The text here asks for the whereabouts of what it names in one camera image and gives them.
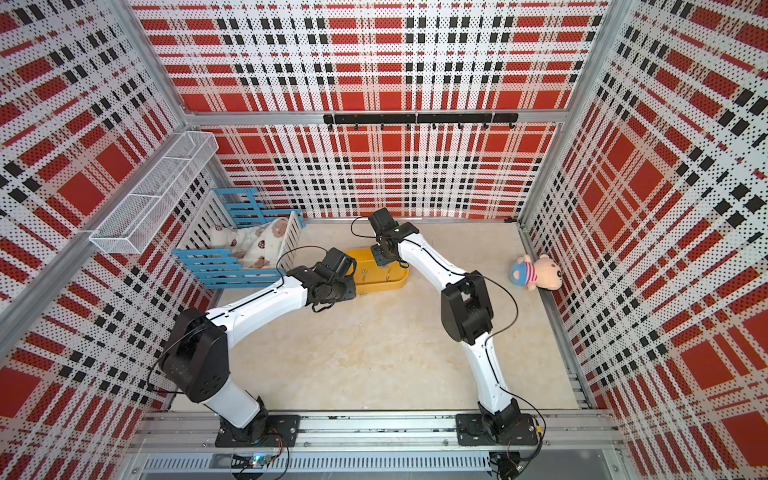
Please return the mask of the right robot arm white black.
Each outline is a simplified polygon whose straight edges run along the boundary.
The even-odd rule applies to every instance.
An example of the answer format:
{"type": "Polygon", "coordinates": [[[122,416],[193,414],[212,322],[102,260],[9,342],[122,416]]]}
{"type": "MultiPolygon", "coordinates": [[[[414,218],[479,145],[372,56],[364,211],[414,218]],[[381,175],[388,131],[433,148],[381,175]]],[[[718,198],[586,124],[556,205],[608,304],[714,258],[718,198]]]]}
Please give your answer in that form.
{"type": "Polygon", "coordinates": [[[441,323],[463,349],[478,395],[480,425],[487,441],[497,445],[541,444],[535,417],[524,413],[520,398],[509,390],[493,344],[494,317],[486,278],[465,271],[437,252],[410,223],[398,223],[381,208],[368,216],[376,256],[415,269],[440,293],[441,323]]]}

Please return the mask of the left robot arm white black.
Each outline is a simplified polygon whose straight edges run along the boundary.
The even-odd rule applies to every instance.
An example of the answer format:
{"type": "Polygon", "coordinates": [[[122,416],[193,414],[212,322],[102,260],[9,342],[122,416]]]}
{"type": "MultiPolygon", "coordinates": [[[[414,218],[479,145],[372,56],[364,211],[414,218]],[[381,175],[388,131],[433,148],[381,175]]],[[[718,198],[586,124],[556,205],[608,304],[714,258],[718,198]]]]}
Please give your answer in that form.
{"type": "Polygon", "coordinates": [[[271,418],[264,401],[231,377],[230,351],[250,334],[288,313],[310,307],[320,313],[356,296],[357,261],[330,248],[312,267],[279,271],[278,280],[243,299],[206,312],[182,311],[157,362],[191,402],[219,417],[218,448],[292,446],[296,415],[271,418]]]}

